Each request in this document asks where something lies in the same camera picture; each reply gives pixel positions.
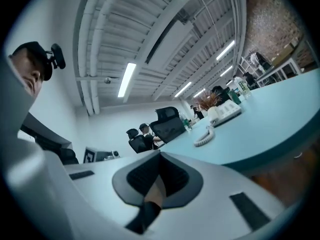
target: fluorescent light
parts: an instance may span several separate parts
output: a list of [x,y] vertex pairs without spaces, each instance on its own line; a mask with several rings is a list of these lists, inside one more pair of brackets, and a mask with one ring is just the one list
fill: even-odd
[[205,91],[206,89],[205,88],[203,88],[201,91],[199,91],[196,95],[194,95],[193,97],[195,98],[195,97],[197,97],[199,94],[201,94],[203,91]]
[[188,88],[188,86],[191,85],[191,82],[188,82],[185,87],[183,87],[176,95],[174,95],[174,97],[178,97],[185,89]]
[[136,64],[134,63],[128,63],[128,65],[126,66],[126,70],[124,72],[124,76],[122,78],[120,90],[118,93],[118,98],[122,98],[125,96],[128,84],[130,82],[132,74],[134,73],[135,68],[136,68]]
[[216,57],[216,60],[219,60],[234,44],[235,40],[233,40],[221,53],[218,57]]
[[230,66],[226,71],[224,71],[221,75],[220,75],[220,77],[222,77],[225,73],[227,73],[230,69],[232,69],[232,66]]

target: wooden floor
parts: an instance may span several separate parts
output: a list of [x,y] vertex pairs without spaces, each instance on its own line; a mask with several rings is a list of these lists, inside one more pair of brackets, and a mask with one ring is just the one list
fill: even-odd
[[252,176],[251,180],[275,195],[285,207],[289,207],[304,195],[318,169],[319,160],[320,138],[300,157],[266,173]]

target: black baseball cap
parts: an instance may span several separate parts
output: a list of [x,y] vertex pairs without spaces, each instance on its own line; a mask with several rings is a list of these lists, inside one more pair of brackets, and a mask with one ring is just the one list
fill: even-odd
[[44,81],[48,81],[52,76],[52,66],[51,62],[47,57],[46,51],[41,47],[41,45],[37,41],[26,42],[21,44],[13,54],[26,48],[29,52],[31,52],[38,60],[40,60],[44,65]]
[[148,127],[148,125],[146,123],[142,123],[139,126],[139,130],[142,130],[143,128]]

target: ceiling vent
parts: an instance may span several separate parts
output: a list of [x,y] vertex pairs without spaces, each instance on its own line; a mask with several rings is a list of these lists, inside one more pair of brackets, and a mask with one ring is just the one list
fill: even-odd
[[165,36],[159,38],[157,46],[155,45],[156,47],[153,48],[153,54],[149,54],[147,59],[148,68],[157,70],[164,66],[165,63],[169,63],[191,38],[190,31],[193,27],[191,22],[183,24],[179,20],[175,21],[170,29],[166,31]]

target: white telephone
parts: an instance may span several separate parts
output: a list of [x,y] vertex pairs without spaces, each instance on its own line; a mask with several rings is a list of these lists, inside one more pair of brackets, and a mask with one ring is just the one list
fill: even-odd
[[207,132],[196,140],[194,145],[200,147],[207,144],[215,136],[214,126],[218,126],[223,122],[238,116],[241,111],[241,107],[229,99],[218,107],[214,106],[209,108],[207,117],[210,125],[206,127]]

